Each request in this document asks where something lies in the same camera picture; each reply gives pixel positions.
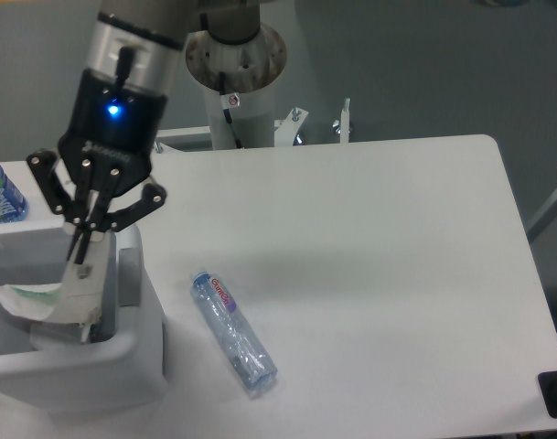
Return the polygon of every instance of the metal bracket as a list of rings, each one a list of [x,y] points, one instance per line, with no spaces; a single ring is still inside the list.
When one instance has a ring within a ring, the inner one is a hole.
[[[274,131],[274,146],[292,146],[306,116],[308,116],[307,110],[294,107],[280,127]]]
[[[70,213],[73,202],[57,176],[58,162],[59,156],[52,151],[40,150],[27,157],[28,167],[30,167],[50,210],[55,215],[64,215],[65,220],[71,221]]]
[[[350,98],[345,99],[345,103],[343,105],[343,110],[341,110],[341,136],[339,137],[339,142],[341,144],[348,144],[349,143],[349,103],[351,102]]]
[[[528,241],[532,243],[557,217],[557,188],[530,218],[526,228]]]

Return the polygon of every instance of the metal bolt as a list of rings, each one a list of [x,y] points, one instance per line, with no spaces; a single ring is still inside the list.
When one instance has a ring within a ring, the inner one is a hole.
[[[293,121],[294,121],[294,122],[298,122],[298,119],[300,118],[300,115],[301,115],[302,113],[303,113],[303,112],[300,111],[300,108],[294,107],[294,108],[293,108]]]

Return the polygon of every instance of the blue led light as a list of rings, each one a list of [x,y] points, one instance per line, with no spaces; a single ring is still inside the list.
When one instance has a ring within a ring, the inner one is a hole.
[[[117,116],[120,113],[120,107],[118,107],[117,105],[110,105],[109,107],[107,107],[107,111],[112,116]]]

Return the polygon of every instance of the blue bottle label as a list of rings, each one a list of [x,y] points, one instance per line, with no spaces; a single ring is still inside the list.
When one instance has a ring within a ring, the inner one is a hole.
[[[231,297],[230,292],[223,288],[223,285],[221,285],[221,281],[215,277],[211,277],[209,281],[211,282],[211,286],[213,286],[215,292],[218,294],[227,310],[230,313],[235,311],[235,308],[237,306],[235,300],[233,300],[233,297]]]
[[[0,178],[0,221],[19,217],[25,208],[22,194],[6,176]]]

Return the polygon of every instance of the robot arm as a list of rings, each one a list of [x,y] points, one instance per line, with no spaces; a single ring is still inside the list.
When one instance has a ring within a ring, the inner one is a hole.
[[[61,286],[71,301],[65,300],[62,307],[71,309],[74,301],[86,304],[77,316],[57,311],[54,323],[84,324],[89,332],[100,314],[109,251],[105,233],[126,228],[165,202],[166,191],[150,176],[150,153],[196,16],[215,11],[215,26],[224,35],[249,33],[244,24],[237,30],[220,26],[220,11],[230,8],[228,16],[249,14],[261,1],[103,0],[58,153],[40,150],[27,158],[50,209],[64,216],[65,229],[72,235]],[[199,22],[206,24],[206,17]],[[74,197],[55,172],[60,159],[75,184]],[[109,212],[114,198],[142,183],[140,200]]]

